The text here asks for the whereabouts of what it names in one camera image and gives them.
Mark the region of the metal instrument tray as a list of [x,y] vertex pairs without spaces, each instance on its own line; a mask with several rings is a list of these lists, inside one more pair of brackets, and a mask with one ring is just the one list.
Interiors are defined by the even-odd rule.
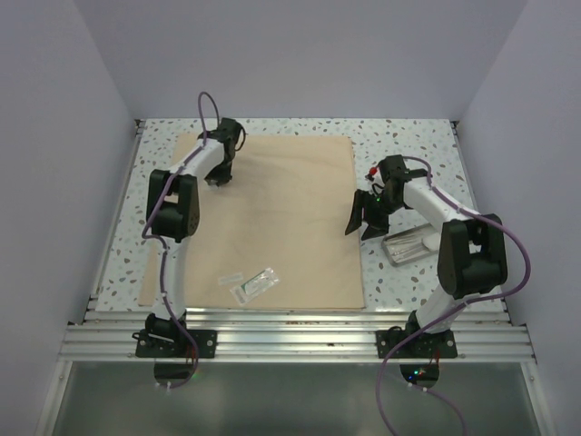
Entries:
[[414,263],[438,253],[440,233],[430,224],[388,235],[381,247],[392,266]]

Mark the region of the beige cloth mat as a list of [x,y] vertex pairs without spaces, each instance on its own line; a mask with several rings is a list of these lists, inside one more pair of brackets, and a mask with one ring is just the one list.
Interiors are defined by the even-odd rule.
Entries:
[[[182,134],[172,164],[194,146]],[[235,155],[231,183],[199,183],[201,220],[185,261],[190,308],[236,308],[231,288],[272,268],[280,282],[251,302],[263,310],[364,306],[359,237],[345,235],[356,190],[346,136],[254,135]],[[218,278],[242,273],[223,286]]]

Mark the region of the small clear sachet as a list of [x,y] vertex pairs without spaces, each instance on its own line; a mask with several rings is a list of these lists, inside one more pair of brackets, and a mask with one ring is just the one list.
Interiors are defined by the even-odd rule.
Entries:
[[237,272],[235,274],[230,274],[230,275],[219,277],[218,284],[220,286],[223,286],[223,285],[226,285],[229,283],[240,282],[242,280],[243,280],[243,274],[241,272]]

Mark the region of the green suture packet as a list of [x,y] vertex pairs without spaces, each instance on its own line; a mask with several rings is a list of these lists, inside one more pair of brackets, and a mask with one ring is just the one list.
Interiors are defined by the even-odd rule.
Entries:
[[267,292],[279,282],[280,278],[278,274],[272,268],[266,268],[251,277],[247,282],[231,288],[231,294],[239,305],[245,305]]

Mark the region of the steel straight forceps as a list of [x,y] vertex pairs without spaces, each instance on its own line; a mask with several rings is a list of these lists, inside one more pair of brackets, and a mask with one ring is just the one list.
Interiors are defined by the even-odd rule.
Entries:
[[411,256],[418,253],[429,252],[429,250],[423,245],[422,238],[416,237],[401,237],[393,238],[386,241],[386,246],[389,252],[395,256]]

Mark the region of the white gauze pad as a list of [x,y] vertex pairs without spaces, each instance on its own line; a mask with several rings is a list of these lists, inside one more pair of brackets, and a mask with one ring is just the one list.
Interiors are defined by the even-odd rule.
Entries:
[[422,238],[423,245],[431,252],[437,252],[440,246],[440,234],[433,233]]

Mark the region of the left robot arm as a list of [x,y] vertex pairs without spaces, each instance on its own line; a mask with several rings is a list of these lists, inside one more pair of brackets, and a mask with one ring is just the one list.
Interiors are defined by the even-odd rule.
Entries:
[[238,121],[223,118],[215,129],[199,134],[178,163],[150,174],[143,237],[160,244],[159,301],[153,305],[146,329],[157,335],[157,346],[168,356],[183,354],[189,344],[184,277],[189,242],[201,220],[199,183],[229,183],[233,160],[245,139]]

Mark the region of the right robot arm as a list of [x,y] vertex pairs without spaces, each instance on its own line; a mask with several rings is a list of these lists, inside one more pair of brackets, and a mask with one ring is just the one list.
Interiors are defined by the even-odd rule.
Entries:
[[438,286],[409,316],[404,335],[412,355],[427,355],[436,334],[450,329],[468,306],[495,298],[507,280],[505,237],[501,220],[465,208],[435,183],[429,163],[418,157],[388,156],[367,174],[371,187],[353,196],[345,234],[366,228],[366,241],[389,233],[389,218],[406,209],[419,213],[436,231]]

